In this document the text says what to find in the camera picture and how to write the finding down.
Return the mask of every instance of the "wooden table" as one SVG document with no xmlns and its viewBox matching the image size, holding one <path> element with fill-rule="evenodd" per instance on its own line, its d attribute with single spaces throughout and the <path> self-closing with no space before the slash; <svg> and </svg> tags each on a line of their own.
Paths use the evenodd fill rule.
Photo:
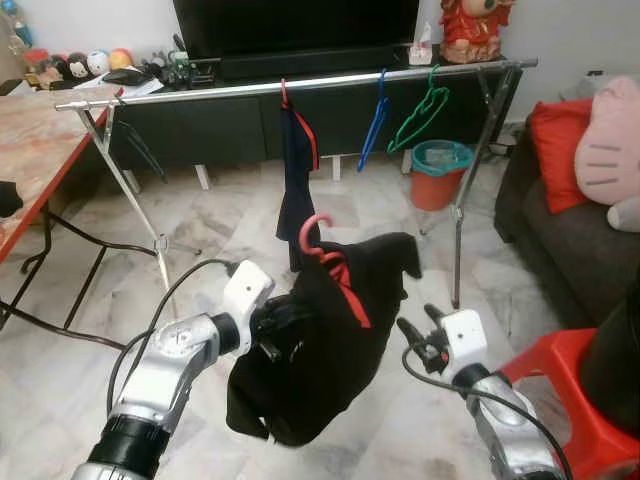
<svg viewBox="0 0 640 480">
<path fill-rule="evenodd" d="M 139 251 L 153 256 L 156 253 L 135 245 L 103 242 L 49 212 L 47 208 L 47 200 L 91 140 L 75 112 L 57 112 L 54 105 L 104 99 L 114 95 L 117 90 L 118 87 L 113 86 L 0 97 L 0 180 L 15 182 L 24 203 L 14 215 L 0 220 L 0 262 L 6 258 L 38 212 L 44 214 L 45 237 L 44 250 L 23 263 L 22 273 L 28 275 L 11 304 L 0 300 L 0 330 L 11 315 L 16 315 L 53 333 L 118 349 L 123 347 L 109 339 L 73 332 L 69 326 L 108 248 Z M 102 112 L 96 123 L 103 123 L 105 117 L 106 112 Z M 101 247 L 63 327 L 43 322 L 17 308 L 51 248 L 51 220 Z"/>
</svg>

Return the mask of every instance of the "marble floor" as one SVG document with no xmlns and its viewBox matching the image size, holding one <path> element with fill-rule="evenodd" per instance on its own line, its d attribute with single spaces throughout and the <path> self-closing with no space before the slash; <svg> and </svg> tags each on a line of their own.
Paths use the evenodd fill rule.
<svg viewBox="0 0 640 480">
<path fill-rule="evenodd" d="M 462 306 L 476 309 L 483 319 L 490 367 L 561 328 L 535 276 L 492 228 L 504 168 L 499 157 L 482 166 L 464 227 Z M 281 163 L 211 169 L 210 176 L 212 188 L 203 191 L 192 170 L 170 172 L 167 185 L 140 175 L 141 202 L 159 231 L 202 248 L 202 258 L 251 259 L 276 280 L 276 293 L 287 291 L 294 279 L 288 250 L 273 235 L 283 193 Z M 399 158 L 378 155 L 361 174 L 355 172 L 355 159 L 346 159 L 341 182 L 331 180 L 330 160 L 324 161 L 312 175 L 311 190 L 316 210 L 335 220 L 333 228 L 322 228 L 325 240 L 357 242 L 391 231 L 417 237 L 424 277 L 406 278 L 409 298 L 402 315 L 427 330 L 424 303 L 450 309 L 453 227 L 447 212 L 426 214 L 411 205 Z M 109 179 L 95 197 L 71 205 L 64 216 L 105 240 L 145 244 L 147 239 Z M 31 228 L 0 265 L 3 298 L 13 295 L 21 282 L 21 261 L 41 242 L 37 227 Z M 95 255 L 94 246 L 55 229 L 53 250 L 22 308 L 63 322 Z M 171 252 L 174 278 L 196 261 L 188 253 Z M 103 265 L 73 328 L 126 342 L 144 330 L 162 294 L 157 264 L 144 255 L 110 252 Z M 202 270 L 177 291 L 181 315 L 197 312 L 202 296 L 213 302 L 220 298 L 221 270 Z M 226 427 L 226 378 L 233 359 L 220 359 L 196 381 L 157 478 L 493 478 L 463 402 L 406 375 L 400 363 L 404 345 L 394 329 L 371 385 L 314 442 L 297 450 Z M 99 345 L 51 335 L 15 318 L 8 322 L 0 333 L 0 479 L 70 478 L 104 424 L 106 379 L 115 357 L 115 351 Z"/>
</svg>

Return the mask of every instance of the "black cabinet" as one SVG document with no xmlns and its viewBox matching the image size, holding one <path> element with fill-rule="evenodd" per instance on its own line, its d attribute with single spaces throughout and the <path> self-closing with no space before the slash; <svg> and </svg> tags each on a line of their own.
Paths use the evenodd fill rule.
<svg viewBox="0 0 640 480">
<path fill-rule="evenodd" d="M 495 92 L 500 73 L 485 75 L 490 91 Z M 503 116 L 517 84 L 513 84 Z M 436 85 L 450 89 L 449 101 L 432 124 L 405 148 L 435 138 L 471 144 L 480 136 L 487 107 L 476 73 L 439 75 Z M 387 83 L 385 93 L 391 99 L 389 117 L 376 150 L 386 149 L 427 89 L 427 78 Z M 375 112 L 377 84 L 300 90 L 290 92 L 289 97 L 314 129 L 322 155 L 360 152 Z M 124 169 L 146 167 L 118 127 L 118 122 L 124 121 L 139 132 L 158 161 L 167 166 L 238 164 L 281 158 L 280 103 L 279 94 L 266 94 L 118 107 L 112 153 Z M 503 121 L 504 118 L 499 120 L 494 135 Z M 420 125 L 424 119 L 415 122 Z"/>
</svg>

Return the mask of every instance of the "green hanger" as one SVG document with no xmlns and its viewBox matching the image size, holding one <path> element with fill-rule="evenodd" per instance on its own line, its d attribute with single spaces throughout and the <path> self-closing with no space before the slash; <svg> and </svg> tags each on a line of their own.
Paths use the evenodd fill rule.
<svg viewBox="0 0 640 480">
<path fill-rule="evenodd" d="M 440 110 L 442 110 L 442 108 L 447 104 L 447 101 L 449 100 L 450 90 L 447 87 L 436 88 L 433 85 L 433 75 L 439 68 L 440 65 L 436 65 L 429 73 L 429 90 L 427 91 L 427 94 L 415 108 L 413 113 L 409 117 L 407 117 L 400 129 L 396 132 L 395 136 L 391 139 L 389 145 L 387 146 L 387 153 L 393 153 L 400 150 L 404 145 L 420 135 L 429 125 L 431 125 L 433 119 L 436 118 L 438 113 L 440 113 Z M 427 115 L 433 108 L 435 108 L 435 110 L 433 110 L 431 116 L 422 124 L 420 128 L 418 128 L 407 138 L 401 138 L 404 135 L 405 130 L 409 129 L 410 124 L 416 118 Z"/>
</svg>

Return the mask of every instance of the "red plastic stool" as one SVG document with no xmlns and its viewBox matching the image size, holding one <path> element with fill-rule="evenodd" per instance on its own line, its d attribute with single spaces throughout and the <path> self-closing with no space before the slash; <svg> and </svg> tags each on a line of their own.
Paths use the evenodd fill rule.
<svg viewBox="0 0 640 480">
<path fill-rule="evenodd" d="M 580 361 L 596 331 L 567 330 L 546 335 L 502 368 L 512 383 L 545 375 L 555 388 L 571 422 L 571 439 L 563 450 L 576 480 L 640 465 L 640 441 L 609 423 L 591 406 L 580 387 Z"/>
</svg>

